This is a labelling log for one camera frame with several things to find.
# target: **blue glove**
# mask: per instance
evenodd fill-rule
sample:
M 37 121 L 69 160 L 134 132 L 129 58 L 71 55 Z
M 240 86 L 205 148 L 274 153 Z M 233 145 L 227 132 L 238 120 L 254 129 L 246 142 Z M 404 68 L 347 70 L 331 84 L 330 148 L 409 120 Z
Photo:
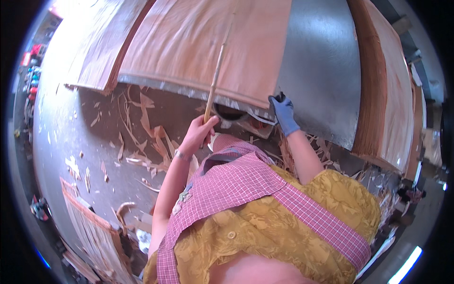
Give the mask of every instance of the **blue glove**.
M 282 102 L 278 102 L 272 96 L 270 96 L 268 100 L 273 104 L 277 121 L 281 125 L 285 137 L 287 137 L 293 132 L 299 130 L 300 127 L 293 119 L 293 104 L 291 103 L 291 100 L 284 96 L 284 94 L 281 94 L 281 97 L 283 98 Z

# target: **metal plate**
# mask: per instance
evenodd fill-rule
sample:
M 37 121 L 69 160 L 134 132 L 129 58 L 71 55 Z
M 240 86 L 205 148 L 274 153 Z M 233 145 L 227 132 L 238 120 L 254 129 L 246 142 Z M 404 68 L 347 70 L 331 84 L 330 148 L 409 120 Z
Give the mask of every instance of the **metal plate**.
M 351 150 L 361 95 L 360 54 L 345 0 L 293 1 L 277 90 L 304 131 Z

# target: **wooden stick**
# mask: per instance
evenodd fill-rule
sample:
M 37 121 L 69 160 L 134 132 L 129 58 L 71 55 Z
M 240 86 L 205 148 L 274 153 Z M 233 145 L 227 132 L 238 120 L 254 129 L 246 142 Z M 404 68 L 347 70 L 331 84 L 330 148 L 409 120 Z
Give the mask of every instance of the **wooden stick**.
M 228 27 L 227 33 L 224 37 L 224 41 L 222 42 L 221 50 L 219 51 L 219 57 L 217 59 L 217 64 L 216 64 L 216 70 L 214 71 L 213 82 L 211 83 L 210 95 L 208 96 L 207 108 L 205 109 L 205 116 L 203 117 L 203 124 L 207 123 L 207 121 L 210 119 L 210 111 L 211 111 L 211 107 L 212 107 L 213 101 L 214 101 L 214 91 L 216 90 L 217 79 L 219 78 L 219 70 L 221 69 L 222 59 L 224 58 L 224 49 L 225 49 L 225 45 L 227 44 L 227 39 L 230 35 L 230 31 L 232 30 L 233 19 L 235 18 L 235 14 L 237 12 L 237 6 L 238 6 L 238 2 L 237 2 L 237 5 L 235 6 L 235 10 L 232 14 L 232 20 Z

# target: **wristwatch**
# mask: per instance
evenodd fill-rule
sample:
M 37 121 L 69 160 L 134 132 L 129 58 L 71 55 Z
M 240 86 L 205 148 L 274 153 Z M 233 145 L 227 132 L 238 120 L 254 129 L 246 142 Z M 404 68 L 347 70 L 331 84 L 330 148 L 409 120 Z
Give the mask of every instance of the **wristwatch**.
M 180 150 L 178 150 L 178 148 L 175 149 L 175 157 L 182 159 L 183 161 L 187 161 L 187 162 L 192 161 L 192 156 L 188 156 L 188 155 L 180 152 Z

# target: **woman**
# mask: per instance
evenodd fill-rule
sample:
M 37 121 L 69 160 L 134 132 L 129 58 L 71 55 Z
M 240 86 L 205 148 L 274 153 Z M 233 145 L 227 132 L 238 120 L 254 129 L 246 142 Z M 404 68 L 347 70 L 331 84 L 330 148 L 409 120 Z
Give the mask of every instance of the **woman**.
M 219 122 L 194 119 L 156 201 L 145 284 L 353 283 L 369 260 L 374 196 L 323 169 L 288 98 L 270 102 L 300 181 L 256 146 L 216 135 L 185 188 L 190 157 Z

